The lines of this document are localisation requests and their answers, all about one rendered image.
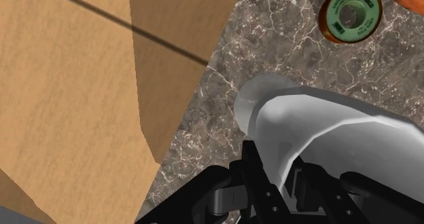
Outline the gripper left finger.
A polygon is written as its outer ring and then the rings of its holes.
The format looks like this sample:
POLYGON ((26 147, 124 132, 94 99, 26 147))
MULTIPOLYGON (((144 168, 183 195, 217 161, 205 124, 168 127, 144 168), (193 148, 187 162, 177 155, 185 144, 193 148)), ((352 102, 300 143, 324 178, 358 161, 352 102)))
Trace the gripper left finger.
POLYGON ((270 183, 253 141, 229 168, 209 166, 135 224, 222 224, 239 210, 245 224, 290 224, 291 213, 270 183))

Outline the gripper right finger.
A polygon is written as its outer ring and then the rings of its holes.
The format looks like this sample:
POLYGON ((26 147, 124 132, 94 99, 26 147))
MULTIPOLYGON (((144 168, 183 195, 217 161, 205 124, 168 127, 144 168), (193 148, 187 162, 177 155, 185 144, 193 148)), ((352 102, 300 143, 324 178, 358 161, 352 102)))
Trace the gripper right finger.
POLYGON ((424 224, 424 204, 357 172, 334 178, 297 157, 285 182, 307 224, 424 224))

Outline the white rounded bottle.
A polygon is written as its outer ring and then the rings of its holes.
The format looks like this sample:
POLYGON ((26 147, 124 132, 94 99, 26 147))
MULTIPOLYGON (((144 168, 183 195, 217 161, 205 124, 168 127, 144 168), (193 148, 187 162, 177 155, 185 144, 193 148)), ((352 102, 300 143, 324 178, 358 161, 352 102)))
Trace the white rounded bottle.
POLYGON ((332 176, 358 172, 424 203, 424 130, 404 116, 263 73, 239 89, 234 117, 277 187, 301 157, 332 176))

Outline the green tape roll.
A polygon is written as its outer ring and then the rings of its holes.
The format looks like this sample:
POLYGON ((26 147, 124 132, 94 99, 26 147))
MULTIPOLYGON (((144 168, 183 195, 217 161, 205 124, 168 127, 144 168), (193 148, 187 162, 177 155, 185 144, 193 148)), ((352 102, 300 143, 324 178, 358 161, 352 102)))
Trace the green tape roll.
POLYGON ((357 43, 367 39, 380 24, 383 16, 381 0, 325 0, 319 10, 319 29, 334 43, 357 43), (353 26, 346 27, 340 19, 344 7, 351 6, 356 13, 353 26))

